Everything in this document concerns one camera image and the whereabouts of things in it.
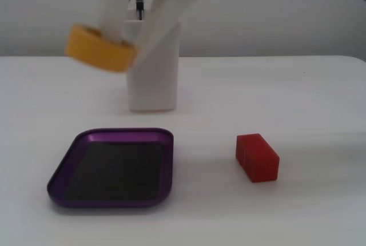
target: table surface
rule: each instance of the table surface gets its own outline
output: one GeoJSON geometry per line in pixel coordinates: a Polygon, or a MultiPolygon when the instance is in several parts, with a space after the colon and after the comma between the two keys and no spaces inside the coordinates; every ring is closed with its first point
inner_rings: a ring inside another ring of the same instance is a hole
{"type": "Polygon", "coordinates": [[[3,245],[365,245],[366,63],[351,57],[181,58],[178,108],[128,111],[125,76],[65,57],[0,58],[3,245]],[[69,210],[46,185],[74,137],[175,135],[173,189],[151,209],[69,210]],[[252,184],[238,134],[280,156],[252,184]]]}

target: tape roll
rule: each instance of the tape roll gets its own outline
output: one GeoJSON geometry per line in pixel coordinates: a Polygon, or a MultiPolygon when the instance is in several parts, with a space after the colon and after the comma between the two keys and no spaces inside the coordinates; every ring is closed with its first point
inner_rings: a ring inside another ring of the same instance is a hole
{"type": "Polygon", "coordinates": [[[108,42],[97,29],[74,25],[65,53],[97,68],[125,72],[131,66],[137,49],[127,43],[108,42]]]}

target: red rectangular block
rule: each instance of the red rectangular block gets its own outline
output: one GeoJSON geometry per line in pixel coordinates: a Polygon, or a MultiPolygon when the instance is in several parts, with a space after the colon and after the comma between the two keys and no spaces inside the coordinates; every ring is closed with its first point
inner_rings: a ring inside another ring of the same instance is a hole
{"type": "Polygon", "coordinates": [[[280,158],[260,134],[237,136],[236,159],[252,182],[277,180],[280,158]]]}

